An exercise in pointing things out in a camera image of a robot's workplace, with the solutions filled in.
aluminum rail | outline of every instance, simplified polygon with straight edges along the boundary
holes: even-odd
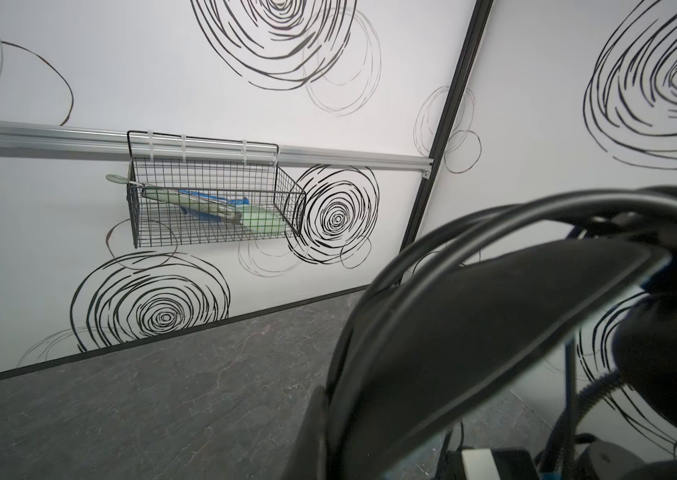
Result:
[[[333,164],[374,168],[422,170],[428,174],[432,160],[408,155],[375,154],[352,150],[293,147],[280,145],[279,153],[271,144],[242,140],[212,140],[152,137],[153,154],[180,158],[186,149],[189,158],[207,158],[279,164]],[[133,154],[150,155],[150,138],[146,134],[131,134]],[[88,128],[53,127],[0,121],[0,148],[32,148],[49,151],[86,152],[92,154],[122,154],[127,160],[126,132]]]

baseboard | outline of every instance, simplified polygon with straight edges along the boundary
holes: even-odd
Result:
[[[285,305],[273,306],[272,308],[267,308],[264,310],[258,310],[256,312],[245,313],[243,315],[233,316],[228,319],[219,320],[217,322],[206,323],[204,325],[193,326],[187,329],[178,330],[175,332],[165,333],[160,336],[154,336],[148,339],[138,339],[132,340],[130,342],[121,343],[119,345],[107,346],[97,350],[91,350],[89,352],[75,353],[74,355],[68,355],[61,357],[59,359],[48,360],[46,362],[33,363],[32,365],[22,366],[17,369],[4,370],[0,372],[0,380],[9,379],[19,375],[25,375],[27,373],[38,372],[39,370],[45,370],[53,368],[55,366],[64,365],[66,363],[78,362],[79,360],[85,360],[93,358],[94,356],[106,355],[107,353],[118,352],[124,349],[131,349],[135,346],[145,345],[146,343],[159,342],[162,340],[168,340],[175,338],[181,335],[189,335],[190,333],[199,332],[201,330],[208,330],[211,328],[216,328],[218,326],[228,325],[229,323],[240,322],[243,320],[248,320],[255,318],[257,316],[267,315],[269,313],[281,312],[283,310],[295,308],[297,306],[308,305],[309,303],[319,302],[321,300],[327,300],[334,298],[336,296],[347,295],[349,293],[359,292],[365,290],[367,285],[355,286],[347,290],[341,290],[340,292],[328,293],[327,295],[313,296],[312,298],[307,298],[306,300],[299,300],[298,302],[286,303]]]

black circle drawing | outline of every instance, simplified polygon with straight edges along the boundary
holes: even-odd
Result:
[[[433,91],[421,105],[416,117],[416,124],[413,126],[413,143],[418,153],[424,157],[429,156],[434,135],[437,133],[439,118],[442,116],[442,109],[447,100],[447,92],[450,87],[439,87]],[[466,131],[472,126],[474,118],[474,94],[468,88],[464,91],[461,103],[458,105],[456,119],[453,127],[450,129],[450,137],[445,147],[445,153],[448,154],[460,147],[466,138]]]
[[[56,332],[32,345],[18,360],[16,368],[71,355],[79,351],[77,346],[74,330]]]
[[[70,323],[86,352],[223,320],[230,301],[226,279],[208,262],[180,252],[138,252],[85,277],[72,297]]]
[[[416,270],[418,270],[419,267],[423,266],[424,264],[428,263],[430,260],[434,258],[435,255],[439,254],[442,250],[444,250],[447,246],[449,246],[453,241],[449,240],[445,242],[445,245],[439,246],[435,250],[430,251],[428,254],[420,257],[418,261],[413,264],[409,269],[405,270],[405,273],[402,275],[402,281],[407,282],[413,274],[416,273]],[[467,266],[471,264],[476,264],[478,262],[482,261],[482,250],[477,252],[477,255],[472,256],[469,259],[466,259],[464,262],[461,262],[458,266]]]
[[[14,76],[15,75],[14,72],[11,73],[11,72],[4,72],[3,71],[2,62],[4,60],[4,56],[5,55],[16,55],[16,54],[19,54],[20,52],[26,52],[26,53],[32,55],[30,58],[36,58],[37,60],[39,60],[40,61],[39,64],[49,68],[52,72],[54,72],[58,76],[58,78],[61,79],[62,82],[64,82],[64,86],[65,86],[66,90],[69,91],[68,107],[65,104],[61,105],[57,109],[57,113],[55,113],[55,118],[48,118],[47,120],[45,120],[45,118],[42,119],[43,120],[42,123],[64,125],[67,121],[69,121],[69,117],[72,114],[72,109],[74,108],[74,92],[72,91],[72,88],[69,85],[69,82],[66,81],[64,76],[60,72],[58,72],[58,70],[56,70],[56,68],[52,64],[50,64],[45,58],[42,58],[38,54],[32,52],[28,48],[22,47],[21,45],[0,40],[0,80],[2,79],[2,81],[5,82],[6,76],[8,76],[8,75]],[[26,82],[26,83],[31,84],[31,85],[36,85],[36,81],[35,82]],[[10,93],[13,94],[13,95],[18,95],[18,92],[16,92],[16,91],[11,91]],[[31,95],[28,95],[26,98],[27,98],[27,101],[33,101]],[[1,108],[6,108],[5,103],[0,103],[0,106],[1,106]],[[14,116],[17,117],[17,119],[20,119],[22,121],[32,120],[32,119],[28,118],[27,115],[28,115],[28,113],[25,112],[25,111],[19,111],[19,112],[16,112],[14,114]]]
[[[202,32],[238,75],[292,90],[330,70],[343,52],[356,0],[192,0]]]
[[[640,292],[616,302],[591,328],[579,330],[576,355],[587,380],[591,382],[615,368],[610,345],[616,327],[633,305],[647,295]],[[638,406],[637,398],[639,394],[631,386],[623,386],[608,395],[605,402],[637,433],[671,454],[671,450],[677,448],[677,438],[658,425],[665,420],[652,408]]]
[[[175,242],[175,245],[173,246],[173,251],[172,251],[172,252],[169,252],[169,253],[163,252],[163,254],[165,254],[165,255],[164,255],[164,260],[162,261],[162,263],[163,263],[163,264],[166,264],[168,261],[170,261],[170,259],[171,259],[171,257],[173,256],[173,254],[175,254],[175,253],[178,251],[178,249],[179,249],[178,239],[176,239],[176,235],[173,234],[173,230],[171,230],[169,226],[163,224],[162,222],[160,222],[160,221],[158,221],[158,220],[152,220],[152,219],[150,219],[150,218],[146,218],[146,219],[143,219],[143,220],[146,220],[147,222],[150,222],[150,223],[153,223],[153,224],[157,224],[157,225],[159,225],[161,228],[164,228],[164,229],[168,232],[168,235],[170,235],[170,238],[171,238],[172,240],[175,240],[175,241],[176,241],[176,242]],[[115,230],[117,230],[117,227],[118,227],[118,226],[120,226],[120,225],[125,225],[125,224],[127,224],[128,226],[130,226],[130,224],[131,224],[130,218],[125,218],[124,220],[122,220],[122,221],[116,223],[112,228],[109,229],[108,232],[106,232],[106,236],[104,236],[103,243],[106,245],[106,249],[109,251],[109,255],[111,255],[112,258],[113,258],[114,260],[117,259],[117,255],[115,255],[114,252],[112,251],[112,245],[111,245],[111,243],[110,243],[111,240],[112,240],[112,234],[114,234],[114,232],[115,232]],[[128,231],[128,241],[129,241],[129,242],[132,242],[132,240],[131,240],[132,237],[130,236],[131,234],[132,234],[132,230],[129,230],[129,231]],[[135,267],[132,267],[132,266],[127,266],[126,264],[120,264],[120,265],[121,265],[123,268],[127,268],[127,269],[130,269],[130,270],[143,270],[143,268],[141,268],[141,267],[135,268]]]
[[[361,264],[370,254],[369,239],[378,220],[373,172],[317,165],[298,184],[306,193],[305,213],[299,234],[288,237],[291,252],[309,264]]]
[[[314,104],[337,117],[359,110],[381,81],[381,43],[373,25],[361,12],[345,9],[343,15],[351,31],[340,57],[329,72],[306,82]]]
[[[450,87],[447,86],[439,87],[427,97],[418,111],[416,124],[413,126],[413,143],[424,157],[429,156],[449,90]],[[482,140],[477,133],[470,130],[476,104],[474,93],[467,88],[458,106],[443,155],[445,168],[452,174],[468,172],[482,156]]]
[[[482,157],[482,140],[472,130],[463,131],[463,139],[458,144],[460,148],[452,153],[446,151],[446,154],[443,156],[445,168],[451,174],[464,174],[468,172],[477,164],[479,158]]]
[[[614,159],[677,170],[677,2],[642,0],[610,35],[586,88],[583,118]]]
[[[237,258],[242,268],[265,277],[285,275],[302,262],[282,238],[239,242]]]

handle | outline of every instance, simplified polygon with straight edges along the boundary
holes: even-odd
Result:
[[[122,177],[122,175],[109,174],[106,175],[106,179],[110,182],[114,182],[115,184],[127,185],[130,183],[130,180],[128,180],[125,177]]]

blue object in basket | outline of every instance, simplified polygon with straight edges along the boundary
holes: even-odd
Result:
[[[215,200],[217,202],[225,202],[227,205],[249,205],[250,200],[248,200],[245,197],[242,198],[237,198],[234,200],[228,200],[224,197],[213,197],[212,195],[208,194],[203,194],[202,192],[194,191],[194,190],[179,190],[180,193],[184,195],[195,195],[200,198],[209,198],[210,200]]]
[[[192,210],[190,208],[184,208],[183,206],[181,206],[180,208],[181,208],[181,212],[184,215],[190,214],[191,216],[196,216],[197,218],[199,218],[200,220],[202,220],[204,222],[216,222],[216,223],[218,223],[218,222],[221,221],[221,217],[218,216],[218,215],[206,214],[204,212],[198,212],[197,210]]]

